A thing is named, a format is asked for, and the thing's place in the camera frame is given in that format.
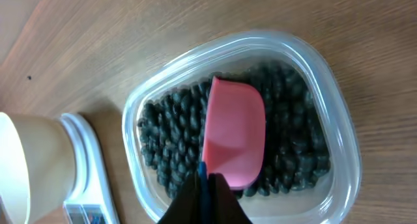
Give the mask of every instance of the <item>clear plastic container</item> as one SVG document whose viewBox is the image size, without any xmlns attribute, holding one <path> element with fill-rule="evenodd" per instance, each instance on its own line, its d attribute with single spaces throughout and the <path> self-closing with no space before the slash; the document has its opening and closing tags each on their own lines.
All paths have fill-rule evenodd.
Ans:
<svg viewBox="0 0 417 224">
<path fill-rule="evenodd" d="M 265 60 L 289 64 L 314 95 L 330 152 L 332 168 L 313 189 L 241 199 L 254 223 L 339 223 L 358 195 L 362 176 L 360 151 L 349 111 L 326 61 L 299 38 L 278 32 L 229 35 L 199 46 L 166 64 L 129 96 L 123 113 L 123 138 L 137 197 L 157 222 L 171 200 L 145 167 L 137 128 L 144 104 L 165 91 L 207 77 L 213 72 L 241 73 Z"/>
</svg>

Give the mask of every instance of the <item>pink object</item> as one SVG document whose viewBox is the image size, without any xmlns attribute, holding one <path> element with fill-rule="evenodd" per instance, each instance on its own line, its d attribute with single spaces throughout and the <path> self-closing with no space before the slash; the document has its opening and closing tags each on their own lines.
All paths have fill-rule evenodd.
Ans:
<svg viewBox="0 0 417 224">
<path fill-rule="evenodd" d="M 265 107 L 250 85 L 213 79 L 202 160 L 207 174 L 221 173 L 231 189 L 257 178 L 265 147 Z"/>
</svg>

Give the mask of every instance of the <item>brown table top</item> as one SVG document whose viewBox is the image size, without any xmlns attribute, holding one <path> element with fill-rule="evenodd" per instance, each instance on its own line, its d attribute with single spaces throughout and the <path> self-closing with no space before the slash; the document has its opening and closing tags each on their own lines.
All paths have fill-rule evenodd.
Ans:
<svg viewBox="0 0 417 224">
<path fill-rule="evenodd" d="M 122 141 L 127 96 L 181 53 L 251 29 L 299 36 L 334 72 L 363 163 L 345 223 L 416 223 L 417 0 L 41 0 L 0 67 L 0 110 L 84 113 L 120 220 L 151 223 Z"/>
</svg>

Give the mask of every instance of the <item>white cup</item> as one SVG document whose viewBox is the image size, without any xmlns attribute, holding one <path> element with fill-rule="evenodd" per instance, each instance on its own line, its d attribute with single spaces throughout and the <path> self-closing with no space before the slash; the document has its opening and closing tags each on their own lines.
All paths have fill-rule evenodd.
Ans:
<svg viewBox="0 0 417 224">
<path fill-rule="evenodd" d="M 33 223 L 74 189 L 76 159 L 55 120 L 0 113 L 0 196 L 12 223 Z"/>
</svg>

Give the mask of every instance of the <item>pink silicone piece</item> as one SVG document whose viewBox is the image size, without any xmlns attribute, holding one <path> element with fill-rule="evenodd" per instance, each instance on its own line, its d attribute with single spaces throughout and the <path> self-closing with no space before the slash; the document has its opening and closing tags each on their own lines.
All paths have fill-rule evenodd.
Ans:
<svg viewBox="0 0 417 224">
<path fill-rule="evenodd" d="M 221 173 L 231 189 L 257 178 L 265 147 L 265 107 L 246 84 L 214 78 L 208 99 L 202 160 L 207 174 Z"/>
</svg>

